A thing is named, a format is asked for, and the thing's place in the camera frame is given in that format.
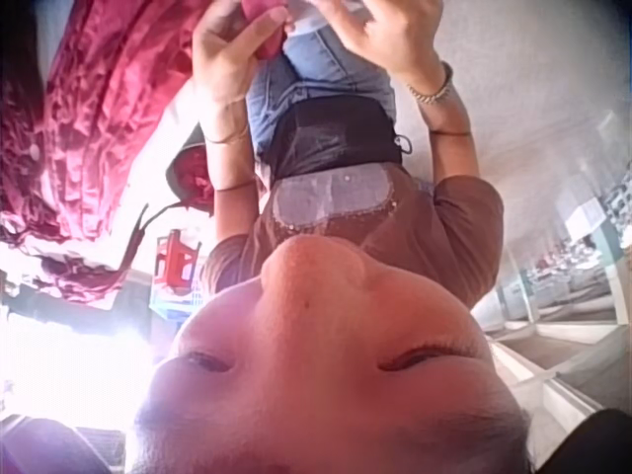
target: nose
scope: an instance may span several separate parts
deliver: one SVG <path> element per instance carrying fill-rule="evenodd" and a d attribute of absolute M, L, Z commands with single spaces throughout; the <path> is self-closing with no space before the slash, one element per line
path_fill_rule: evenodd
<path fill-rule="evenodd" d="M 265 263 L 252 344 L 276 375 L 344 376 L 366 360 L 370 282 L 378 265 L 344 241 L 300 236 Z"/>

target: embroidered patch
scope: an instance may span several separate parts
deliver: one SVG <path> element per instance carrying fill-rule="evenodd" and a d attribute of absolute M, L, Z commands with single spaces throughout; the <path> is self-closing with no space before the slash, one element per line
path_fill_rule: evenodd
<path fill-rule="evenodd" d="M 340 168 L 282 180 L 274 195 L 273 214 L 287 227 L 312 226 L 383 208 L 391 194 L 392 183 L 380 164 Z"/>

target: gold bracelet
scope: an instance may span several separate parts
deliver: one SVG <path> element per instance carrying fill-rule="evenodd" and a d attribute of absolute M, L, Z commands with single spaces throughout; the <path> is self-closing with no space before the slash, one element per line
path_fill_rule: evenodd
<path fill-rule="evenodd" d="M 204 136 L 204 141 L 206 143 L 209 143 L 211 145 L 231 145 L 237 141 L 242 140 L 243 138 L 245 138 L 246 136 L 248 136 L 248 133 L 250 132 L 250 126 L 248 125 L 248 123 L 246 122 L 246 124 L 244 125 L 244 127 L 236 132 L 233 133 L 232 135 L 228 135 L 227 138 L 224 138 L 223 140 L 211 140 L 210 138 L 208 138 L 206 135 Z"/>
<path fill-rule="evenodd" d="M 413 95 L 415 100 L 420 104 L 424 104 L 426 106 L 434 105 L 437 102 L 445 99 L 445 97 L 447 97 L 447 95 L 449 95 L 449 93 L 451 92 L 454 70 L 452 69 L 452 66 L 450 66 L 445 61 L 442 61 L 441 64 L 443 64 L 443 67 L 445 68 L 445 82 L 436 94 L 432 94 L 431 96 L 421 94 L 413 89 L 411 85 L 407 84 L 408 90 L 411 91 L 411 94 Z"/>

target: short sleeve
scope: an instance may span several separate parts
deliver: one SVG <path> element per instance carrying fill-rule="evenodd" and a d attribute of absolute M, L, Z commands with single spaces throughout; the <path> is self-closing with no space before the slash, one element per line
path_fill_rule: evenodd
<path fill-rule="evenodd" d="M 235 235 L 211 251 L 199 273 L 201 286 L 207 295 L 239 283 L 239 266 L 248 240 L 247 235 Z"/>
<path fill-rule="evenodd" d="M 496 283 L 503 252 L 503 200 L 489 183 L 455 176 L 438 184 L 434 207 L 461 272 L 462 299 L 472 307 Z"/>

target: woman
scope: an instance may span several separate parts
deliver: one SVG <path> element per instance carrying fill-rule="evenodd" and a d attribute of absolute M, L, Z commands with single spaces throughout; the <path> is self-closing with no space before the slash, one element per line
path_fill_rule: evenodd
<path fill-rule="evenodd" d="M 315 5 L 331 27 L 260 67 L 285 8 L 244 28 L 216 0 L 197 27 L 216 295 L 157 370 L 133 472 L 525 472 L 526 423 L 469 314 L 498 272 L 503 206 L 435 52 L 442 2 L 366 0 L 368 22 Z M 429 127 L 433 196 L 402 168 L 389 75 Z"/>

